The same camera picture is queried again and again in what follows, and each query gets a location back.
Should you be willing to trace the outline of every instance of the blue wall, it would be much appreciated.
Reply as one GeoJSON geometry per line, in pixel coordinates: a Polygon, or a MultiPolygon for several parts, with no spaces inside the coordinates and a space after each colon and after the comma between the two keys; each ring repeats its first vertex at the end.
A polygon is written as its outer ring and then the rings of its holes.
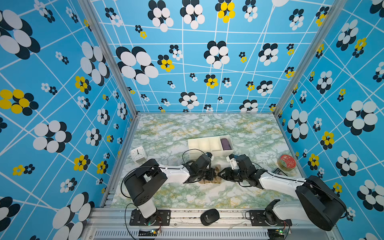
{"type": "Polygon", "coordinates": [[[130,124],[77,1],[44,3],[0,8],[2,240],[77,237],[130,124]]]}
{"type": "Polygon", "coordinates": [[[279,114],[306,175],[346,204],[344,239],[384,236],[383,13],[382,2],[349,0],[279,114]]]}
{"type": "Polygon", "coordinates": [[[332,3],[92,1],[142,112],[270,113],[332,3]]]}

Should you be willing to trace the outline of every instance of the green marble tabletop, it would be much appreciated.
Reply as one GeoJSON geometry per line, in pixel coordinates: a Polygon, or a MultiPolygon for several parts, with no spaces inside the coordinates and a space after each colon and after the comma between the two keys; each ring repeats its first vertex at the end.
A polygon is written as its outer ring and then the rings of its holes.
{"type": "MultiPolygon", "coordinates": [[[[188,150],[188,139],[221,135],[231,136],[234,154],[246,154],[267,170],[277,167],[282,154],[290,154],[272,114],[142,114],[131,149],[143,146],[147,159],[176,166],[183,163],[181,155],[188,150]]],[[[187,153],[184,159],[189,160],[187,153]]],[[[134,162],[129,156],[121,178],[144,162],[134,162]]],[[[215,157],[212,166],[220,170],[230,167],[224,157],[215,157]]],[[[301,176],[297,168],[287,174],[301,176]]],[[[121,180],[111,207],[122,208],[131,203],[120,192],[121,180]]],[[[164,184],[153,200],[158,208],[264,208],[274,199],[294,200],[273,190],[243,188],[238,183],[216,179],[220,181],[164,184]]]]}

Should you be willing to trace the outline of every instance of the white alarm clock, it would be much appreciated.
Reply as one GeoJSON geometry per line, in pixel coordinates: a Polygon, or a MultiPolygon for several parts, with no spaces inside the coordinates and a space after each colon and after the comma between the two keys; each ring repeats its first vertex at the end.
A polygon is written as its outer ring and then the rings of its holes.
{"type": "Polygon", "coordinates": [[[137,162],[147,159],[147,154],[145,153],[143,146],[140,146],[131,150],[131,157],[133,161],[137,162]]]}

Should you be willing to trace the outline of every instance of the purple cloth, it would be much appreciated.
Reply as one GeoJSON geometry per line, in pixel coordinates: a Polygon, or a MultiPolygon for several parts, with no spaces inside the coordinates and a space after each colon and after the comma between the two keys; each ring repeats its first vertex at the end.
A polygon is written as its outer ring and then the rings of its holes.
{"type": "Polygon", "coordinates": [[[223,138],[220,141],[221,141],[221,145],[223,146],[223,150],[232,150],[231,145],[229,144],[228,139],[223,138]]]}

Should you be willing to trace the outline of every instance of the robotic arm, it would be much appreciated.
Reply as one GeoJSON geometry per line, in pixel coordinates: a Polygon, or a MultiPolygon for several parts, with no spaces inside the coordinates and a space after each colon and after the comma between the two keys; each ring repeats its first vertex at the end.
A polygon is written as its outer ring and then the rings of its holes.
{"type": "Polygon", "coordinates": [[[131,199],[146,219],[147,225],[157,217],[157,209],[152,197],[166,183],[193,183],[201,179],[213,180],[215,171],[211,168],[211,153],[202,154],[196,161],[188,161],[179,166],[165,166],[150,159],[132,171],[124,179],[131,199]]]}
{"type": "Polygon", "coordinates": [[[290,195],[297,201],[272,201],[265,208],[265,221],[275,225],[278,220],[299,219],[310,220],[317,227],[330,231],[336,222],[346,212],[345,204],[318,177],[293,178],[256,169],[249,157],[233,154],[229,156],[231,167],[225,168],[218,176],[231,181],[247,181],[252,187],[276,190],[290,195]]]}

